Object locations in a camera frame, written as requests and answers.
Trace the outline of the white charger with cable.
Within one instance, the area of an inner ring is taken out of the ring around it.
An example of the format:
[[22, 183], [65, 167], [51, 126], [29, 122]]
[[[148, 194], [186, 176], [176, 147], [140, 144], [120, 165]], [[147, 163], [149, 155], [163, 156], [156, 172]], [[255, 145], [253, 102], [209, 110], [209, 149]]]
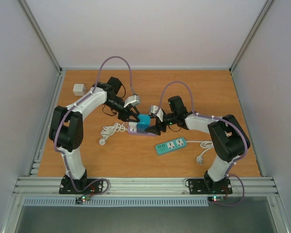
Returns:
[[135, 131], [136, 129], [137, 123], [135, 122], [123, 122], [120, 126], [120, 131], [121, 132], [127, 132], [127, 128], [130, 127], [131, 129], [134, 128]]

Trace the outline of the light blue adapter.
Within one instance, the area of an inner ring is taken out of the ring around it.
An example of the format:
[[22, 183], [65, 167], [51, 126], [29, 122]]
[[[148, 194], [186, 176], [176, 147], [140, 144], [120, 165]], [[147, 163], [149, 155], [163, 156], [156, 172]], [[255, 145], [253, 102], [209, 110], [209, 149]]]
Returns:
[[138, 124], [141, 124], [141, 125], [150, 125], [150, 122], [151, 122], [150, 115], [139, 114], [138, 115], [138, 119], [139, 119]]

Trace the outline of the teal power strip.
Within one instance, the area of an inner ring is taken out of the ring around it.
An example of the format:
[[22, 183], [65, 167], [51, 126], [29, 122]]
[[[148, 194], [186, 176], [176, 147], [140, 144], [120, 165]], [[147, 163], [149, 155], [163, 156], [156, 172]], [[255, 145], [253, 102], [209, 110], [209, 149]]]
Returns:
[[164, 143], [157, 144], [155, 146], [156, 153], [161, 156], [176, 150], [182, 149], [187, 146], [187, 142], [184, 137], [173, 139]]

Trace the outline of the white tiger print plug adapter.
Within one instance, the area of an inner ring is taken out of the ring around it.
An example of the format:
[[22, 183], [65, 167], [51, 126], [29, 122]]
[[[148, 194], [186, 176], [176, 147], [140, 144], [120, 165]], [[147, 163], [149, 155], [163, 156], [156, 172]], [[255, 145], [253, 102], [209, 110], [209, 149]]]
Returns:
[[73, 86], [73, 93], [75, 96], [81, 97], [84, 96], [87, 92], [87, 89], [85, 87], [85, 84], [82, 83], [76, 83]]

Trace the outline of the purple power strip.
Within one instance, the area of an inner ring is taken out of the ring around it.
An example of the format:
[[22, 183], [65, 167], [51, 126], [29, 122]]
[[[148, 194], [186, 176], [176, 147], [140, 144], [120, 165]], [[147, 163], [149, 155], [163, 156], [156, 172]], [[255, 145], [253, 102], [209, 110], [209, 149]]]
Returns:
[[139, 132], [135, 131], [134, 128], [131, 129], [130, 127], [127, 128], [127, 132], [128, 132], [129, 135], [134, 135], [134, 136], [150, 136], [150, 137], [156, 137], [157, 136], [156, 134], [153, 134], [153, 133], [147, 133], [147, 132], [139, 133]]

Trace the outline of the blue cube socket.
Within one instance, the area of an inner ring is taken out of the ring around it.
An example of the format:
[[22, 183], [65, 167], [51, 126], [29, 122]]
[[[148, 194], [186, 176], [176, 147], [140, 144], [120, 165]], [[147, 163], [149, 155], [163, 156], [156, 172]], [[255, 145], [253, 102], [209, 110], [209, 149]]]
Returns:
[[136, 132], [137, 133], [143, 133], [143, 134], [147, 134], [147, 131], [146, 129], [148, 129], [150, 127], [149, 124], [141, 124], [141, 123], [138, 123], [137, 126], [136, 126]]

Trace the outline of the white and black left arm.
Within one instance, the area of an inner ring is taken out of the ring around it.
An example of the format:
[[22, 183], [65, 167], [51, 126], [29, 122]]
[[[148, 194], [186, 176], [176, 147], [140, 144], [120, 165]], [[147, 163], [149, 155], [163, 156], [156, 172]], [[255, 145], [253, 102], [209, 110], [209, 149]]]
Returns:
[[57, 106], [53, 111], [49, 138], [54, 150], [61, 154], [65, 165], [65, 176], [60, 185], [60, 194], [101, 194], [104, 179], [88, 179], [81, 160], [80, 146], [83, 141], [83, 122], [99, 106], [105, 105], [116, 112], [123, 122], [139, 122], [140, 103], [137, 94], [125, 100], [117, 96], [122, 86], [118, 78], [111, 77], [107, 83], [96, 82], [76, 102]]

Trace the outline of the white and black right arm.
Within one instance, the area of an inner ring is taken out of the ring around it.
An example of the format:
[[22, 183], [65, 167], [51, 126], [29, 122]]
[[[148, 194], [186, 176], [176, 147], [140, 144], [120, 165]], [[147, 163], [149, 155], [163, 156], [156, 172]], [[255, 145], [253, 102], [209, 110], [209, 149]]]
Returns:
[[208, 133], [211, 137], [216, 157], [211, 167], [205, 172], [201, 190], [207, 194], [215, 193], [226, 183], [227, 175], [236, 161], [242, 159], [250, 148], [250, 141], [234, 115], [223, 117], [206, 116], [194, 111], [187, 111], [180, 96], [168, 99], [171, 109], [165, 113], [156, 105], [149, 113], [156, 119], [155, 125], [145, 131], [161, 135], [170, 125], [178, 125], [185, 130]]

